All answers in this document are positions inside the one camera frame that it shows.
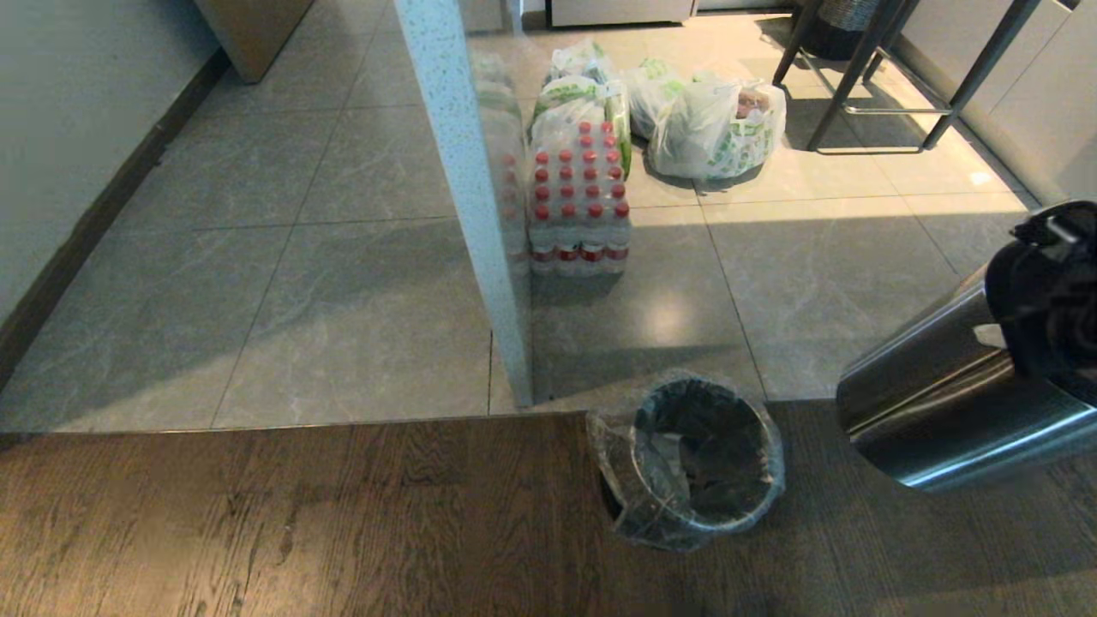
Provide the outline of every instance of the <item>tile floor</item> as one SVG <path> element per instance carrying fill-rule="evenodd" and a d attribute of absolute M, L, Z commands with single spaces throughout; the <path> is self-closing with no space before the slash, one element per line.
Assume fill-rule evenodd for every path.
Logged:
<path fill-rule="evenodd" d="M 552 49 L 769 78 L 789 19 L 477 37 L 532 108 Z M 839 72 L 825 71 L 832 79 Z M 620 279 L 535 280 L 539 405 L 613 405 L 672 367 L 757 397 L 841 368 L 976 268 L 1036 207 L 966 130 L 840 119 L 785 81 L 784 146 L 736 182 L 659 178 L 636 146 Z M 855 97 L 911 105 L 886 68 Z M 0 393 L 3 430 L 157 430 L 516 410 L 391 2 L 317 0 L 264 81 L 231 71 L 171 145 Z"/>

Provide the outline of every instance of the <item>bar stool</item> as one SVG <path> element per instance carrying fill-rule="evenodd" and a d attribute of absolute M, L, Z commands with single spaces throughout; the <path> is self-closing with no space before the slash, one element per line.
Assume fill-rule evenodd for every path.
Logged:
<path fill-rule="evenodd" d="M 823 1 L 824 0 L 807 0 L 807 3 L 804 5 L 804 10 L 800 14 L 800 21 L 796 22 L 796 26 L 792 31 L 792 41 L 789 43 L 789 47 L 784 51 L 784 56 L 781 57 L 781 64 L 778 65 L 777 72 L 773 74 L 773 86 L 781 85 L 784 76 L 789 72 L 789 68 L 792 66 L 793 60 L 795 60 L 796 55 L 800 54 L 801 45 L 803 45 L 804 38 L 807 36 L 807 31 L 811 30 L 812 22 L 818 13 L 819 7 L 823 5 Z M 869 23 L 868 29 L 866 29 L 864 34 L 861 36 L 861 41 L 858 43 L 857 49 L 853 52 L 853 57 L 850 58 L 849 64 L 846 66 L 846 74 L 842 76 L 837 88 L 834 88 L 830 82 L 823 77 L 823 74 L 812 61 L 812 58 L 807 56 L 807 54 L 804 54 L 804 60 L 812 68 L 812 70 L 819 76 L 823 83 L 830 90 L 832 94 L 830 105 L 827 108 L 826 113 L 823 114 L 823 120 L 819 121 L 818 126 L 815 128 L 815 134 L 812 135 L 811 141 L 807 142 L 807 149 L 818 149 L 819 142 L 823 141 L 827 128 L 830 127 L 830 124 L 834 122 L 834 119 L 839 111 L 851 115 L 940 115 L 941 119 L 937 121 L 937 125 L 934 126 L 934 130 L 929 132 L 929 135 L 926 136 L 926 141 L 921 144 L 924 149 L 932 149 L 932 147 L 937 145 L 937 142 L 940 141 L 941 136 L 945 135 L 945 132 L 948 131 L 949 127 L 955 122 L 955 119 L 960 116 L 964 106 L 966 106 L 971 101 L 975 91 L 986 79 L 986 76 L 991 74 L 992 69 L 994 69 L 994 65 L 996 65 L 998 59 L 1002 58 L 1002 55 L 1006 52 L 1009 44 L 1017 37 L 1017 33 L 1020 32 L 1021 27 L 1032 15 L 1032 12 L 1039 3 L 1040 0 L 1014 0 L 1013 3 L 1009 4 L 1005 16 L 1003 16 L 1002 21 L 998 23 L 998 27 L 994 31 L 994 34 L 991 36 L 986 46 L 983 47 L 983 52 L 979 55 L 975 64 L 971 67 L 968 76 L 964 77 L 960 87 L 957 89 L 955 94 L 952 96 L 952 99 L 949 101 L 947 106 L 940 109 L 856 108 L 846 102 L 849 98 L 849 93 L 853 90 L 853 86 L 857 85 L 857 80 L 860 79 L 862 75 L 864 81 L 871 80 L 872 76 L 875 74 L 877 69 L 880 68 L 880 64 L 884 59 L 893 61 L 895 66 L 908 77 L 919 82 L 921 81 L 913 74 L 913 71 L 911 71 L 911 69 L 900 63 L 891 54 L 891 49 L 895 45 L 895 42 L 898 41 L 898 37 L 903 32 L 903 27 L 911 19 L 915 8 L 917 8 L 918 0 L 880 0 L 880 4 L 877 7 L 875 13 L 872 15 L 872 21 Z"/>

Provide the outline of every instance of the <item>stool leg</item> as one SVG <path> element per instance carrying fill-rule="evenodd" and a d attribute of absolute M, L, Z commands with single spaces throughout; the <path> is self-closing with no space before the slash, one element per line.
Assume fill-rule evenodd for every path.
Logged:
<path fill-rule="evenodd" d="M 815 20 L 815 14 L 819 12 L 819 7 L 822 5 L 823 0 L 808 0 L 807 4 L 804 5 L 804 10 L 800 13 L 800 20 L 796 22 L 796 27 L 792 30 L 792 41 L 789 42 L 789 46 L 784 49 L 784 55 L 781 56 L 781 64 L 777 65 L 777 72 L 773 74 L 773 86 L 780 86 L 781 81 L 784 80 L 784 76 L 789 72 L 792 61 L 796 59 L 796 54 L 800 53 L 804 37 L 807 36 L 807 31 L 812 29 L 812 21 Z"/>
<path fill-rule="evenodd" d="M 918 8 L 918 0 L 906 0 L 903 8 L 900 9 L 895 19 L 892 20 L 891 26 L 887 29 L 887 34 L 884 36 L 883 43 L 880 44 L 881 47 L 891 52 L 892 47 L 898 41 L 900 35 L 903 34 L 903 29 L 906 27 L 906 22 L 911 21 L 911 15 L 914 14 L 914 10 Z M 869 68 L 864 70 L 864 81 L 872 81 L 872 76 L 877 74 L 877 69 L 880 68 L 880 64 L 884 61 L 884 57 L 880 54 L 873 56 L 872 61 L 869 64 Z"/>
<path fill-rule="evenodd" d="M 815 134 L 812 135 L 812 139 L 807 142 L 807 149 L 815 150 L 818 148 L 819 142 L 826 135 L 827 128 L 830 127 L 830 123 L 834 122 L 834 117 L 838 115 L 841 111 L 841 106 L 846 104 L 846 99 L 849 98 L 849 93 L 853 90 L 853 86 L 857 86 L 857 80 L 860 79 L 861 74 L 864 71 L 864 66 L 869 64 L 872 59 L 872 54 L 875 53 L 877 46 L 880 45 L 880 41 L 883 40 L 886 25 L 891 22 L 892 16 L 895 14 L 895 10 L 900 8 L 903 0 L 882 0 L 877 12 L 872 15 L 872 21 L 869 23 L 869 27 L 864 31 L 861 36 L 861 42 L 857 44 L 857 49 L 853 52 L 853 57 L 849 60 L 846 66 L 846 75 L 841 78 L 841 83 L 838 85 L 837 90 L 834 93 L 834 98 L 830 99 L 830 106 L 827 108 L 826 113 L 823 114 L 823 120 L 819 121 L 819 125 L 815 128 Z"/>
<path fill-rule="evenodd" d="M 994 65 L 998 63 L 1002 55 L 1006 53 L 1006 47 L 1013 43 L 1017 33 L 1025 26 L 1025 22 L 1032 16 L 1032 11 L 1036 10 L 1039 3 L 1040 0 L 1014 0 L 1014 3 L 1006 10 L 1006 15 L 1002 18 L 998 29 L 991 36 L 989 43 L 986 44 L 986 47 L 983 47 L 983 53 L 979 55 L 968 77 L 964 77 L 960 88 L 957 89 L 957 93 L 949 101 L 949 108 L 952 109 L 952 113 L 941 116 L 937 121 L 937 125 L 934 126 L 934 130 L 929 132 L 926 141 L 921 144 L 923 148 L 927 150 L 931 149 L 945 136 L 945 132 L 952 126 L 957 117 L 960 116 L 960 112 L 968 105 L 971 98 L 975 96 L 975 90 L 983 85 L 983 80 L 994 69 Z"/>

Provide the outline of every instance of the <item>stainless steel bin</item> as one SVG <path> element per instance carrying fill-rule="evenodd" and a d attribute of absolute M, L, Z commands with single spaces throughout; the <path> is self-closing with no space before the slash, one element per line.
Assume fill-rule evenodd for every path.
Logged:
<path fill-rule="evenodd" d="M 951 489 L 1097 442 L 1097 206 L 1048 209 L 847 368 L 838 416 L 895 480 Z"/>

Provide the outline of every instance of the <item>wooden floor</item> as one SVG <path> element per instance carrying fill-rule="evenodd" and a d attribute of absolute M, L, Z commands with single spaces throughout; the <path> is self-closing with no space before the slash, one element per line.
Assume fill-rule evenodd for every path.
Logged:
<path fill-rule="evenodd" d="M 929 496 L 771 411 L 788 493 L 690 556 L 608 531 L 580 415 L 8 437 L 0 615 L 1097 610 L 1097 458 Z"/>

